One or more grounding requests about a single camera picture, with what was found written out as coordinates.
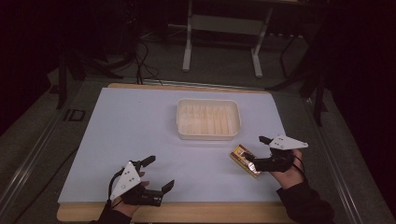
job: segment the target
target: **dark background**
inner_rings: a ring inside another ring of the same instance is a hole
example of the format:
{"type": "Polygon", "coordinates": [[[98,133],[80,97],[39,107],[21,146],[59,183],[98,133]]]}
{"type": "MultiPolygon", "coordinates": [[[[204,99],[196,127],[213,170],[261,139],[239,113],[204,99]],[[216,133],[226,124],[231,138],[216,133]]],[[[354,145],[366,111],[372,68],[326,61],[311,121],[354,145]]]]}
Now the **dark background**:
{"type": "MultiPolygon", "coordinates": [[[[137,18],[165,36],[167,23],[185,24],[186,2],[142,1],[137,18]]],[[[123,32],[130,32],[125,28],[123,1],[7,0],[1,4],[0,134],[50,88],[47,73],[58,67],[61,44],[102,60],[107,52],[134,51],[134,43],[120,41],[123,32]]],[[[290,21],[286,9],[275,14],[274,30],[290,21]]],[[[395,15],[394,1],[349,2],[343,16],[326,23],[329,32],[319,37],[316,51],[324,58],[333,53],[326,87],[394,216],[395,15]]],[[[135,28],[131,35],[140,32],[140,26],[135,28]]],[[[308,64],[315,66],[316,61],[308,64]]]]}

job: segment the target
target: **white metal desk frame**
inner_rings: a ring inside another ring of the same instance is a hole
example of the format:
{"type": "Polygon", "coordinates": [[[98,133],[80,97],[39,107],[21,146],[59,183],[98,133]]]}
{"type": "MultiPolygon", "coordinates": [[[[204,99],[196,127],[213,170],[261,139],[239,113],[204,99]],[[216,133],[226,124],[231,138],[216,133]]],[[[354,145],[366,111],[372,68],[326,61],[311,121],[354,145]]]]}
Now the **white metal desk frame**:
{"type": "Polygon", "coordinates": [[[207,30],[243,35],[258,35],[257,44],[254,48],[251,49],[251,58],[253,60],[254,72],[256,77],[262,77],[262,67],[260,66],[259,51],[262,47],[262,40],[264,39],[272,12],[273,8],[269,7],[264,21],[196,15],[192,14],[192,0],[190,0],[189,14],[187,19],[187,43],[186,49],[184,51],[182,70],[184,72],[190,71],[192,29],[207,30]]]}

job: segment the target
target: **person's left hand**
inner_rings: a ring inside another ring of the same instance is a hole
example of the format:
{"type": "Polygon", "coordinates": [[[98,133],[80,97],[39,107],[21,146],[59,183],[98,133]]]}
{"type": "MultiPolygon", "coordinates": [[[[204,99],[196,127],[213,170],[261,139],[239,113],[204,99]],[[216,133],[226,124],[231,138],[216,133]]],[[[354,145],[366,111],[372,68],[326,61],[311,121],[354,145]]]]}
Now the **person's left hand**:
{"type": "MultiPolygon", "coordinates": [[[[145,175],[144,172],[139,172],[140,177],[145,175]]],[[[149,181],[142,181],[140,183],[143,187],[147,186],[149,184],[149,181]]],[[[127,217],[132,217],[134,215],[134,212],[140,207],[140,205],[131,205],[124,203],[121,199],[121,197],[116,198],[113,203],[111,204],[113,210],[119,211],[123,213],[127,217]]]]}

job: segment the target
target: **gray floor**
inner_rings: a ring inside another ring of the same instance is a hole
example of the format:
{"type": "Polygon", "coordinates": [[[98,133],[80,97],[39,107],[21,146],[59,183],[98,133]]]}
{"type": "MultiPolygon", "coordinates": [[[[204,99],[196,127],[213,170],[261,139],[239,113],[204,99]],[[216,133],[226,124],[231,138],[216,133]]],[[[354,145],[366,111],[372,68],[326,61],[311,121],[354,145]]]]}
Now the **gray floor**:
{"type": "MultiPolygon", "coordinates": [[[[254,77],[248,48],[214,48],[202,38],[194,39],[190,72],[182,72],[183,36],[182,33],[173,35],[167,43],[152,41],[155,36],[145,37],[148,45],[145,63],[159,71],[156,78],[146,79],[145,83],[159,84],[160,79],[163,84],[193,83],[194,86],[221,85],[262,90],[263,87],[272,86],[285,79],[278,56],[287,44],[287,39],[269,36],[264,40],[260,53],[264,77],[257,79],[254,77]]],[[[306,44],[302,39],[292,45],[285,55],[288,71],[299,62],[305,49],[306,44]]],[[[139,45],[139,55],[143,57],[144,53],[145,48],[139,45]]],[[[30,164],[35,169],[23,178],[26,181],[24,187],[16,189],[15,197],[10,199],[9,208],[3,215],[4,220],[0,220],[2,223],[12,223],[44,188],[65,158],[78,147],[101,88],[111,82],[120,82],[98,76],[91,69],[87,70],[90,73],[84,82],[69,78],[69,100],[63,110],[55,109],[57,95],[46,93],[1,136],[2,192],[7,191],[12,176],[29,153],[41,149],[40,153],[34,155],[37,162],[30,164]],[[87,116],[82,122],[63,121],[68,108],[86,110],[87,116]]],[[[154,74],[156,72],[150,67],[148,70],[154,74]]],[[[143,77],[151,76],[148,70],[143,68],[143,77]]],[[[133,83],[135,71],[136,64],[131,64],[117,71],[117,74],[125,76],[122,82],[133,83]]],[[[49,74],[53,82],[56,82],[56,75],[56,70],[49,74]]],[[[294,84],[281,92],[273,92],[273,95],[286,133],[307,139],[310,144],[310,148],[304,153],[307,176],[312,187],[332,204],[336,212],[336,223],[395,223],[331,94],[326,91],[324,98],[328,112],[322,113],[323,127],[312,128],[314,123],[310,116],[310,103],[297,94],[300,85],[301,83],[294,84]]],[[[74,155],[61,167],[40,197],[23,214],[19,223],[59,223],[56,219],[59,207],[57,200],[73,157],[74,155]]]]}

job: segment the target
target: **person's right hand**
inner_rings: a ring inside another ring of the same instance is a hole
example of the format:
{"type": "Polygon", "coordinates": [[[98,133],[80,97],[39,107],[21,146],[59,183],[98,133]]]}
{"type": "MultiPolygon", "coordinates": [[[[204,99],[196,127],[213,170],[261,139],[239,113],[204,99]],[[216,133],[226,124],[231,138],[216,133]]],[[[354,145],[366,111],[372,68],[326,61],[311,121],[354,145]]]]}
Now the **person's right hand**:
{"type": "MultiPolygon", "coordinates": [[[[299,158],[300,160],[302,159],[303,153],[301,153],[299,149],[293,149],[293,153],[295,157],[299,158]]],[[[301,164],[300,160],[294,159],[294,164],[298,168],[302,169],[303,165],[301,164]]],[[[284,173],[270,172],[270,174],[277,180],[277,182],[279,182],[282,189],[289,189],[304,182],[304,177],[294,166],[291,166],[291,168],[284,173]]]]}

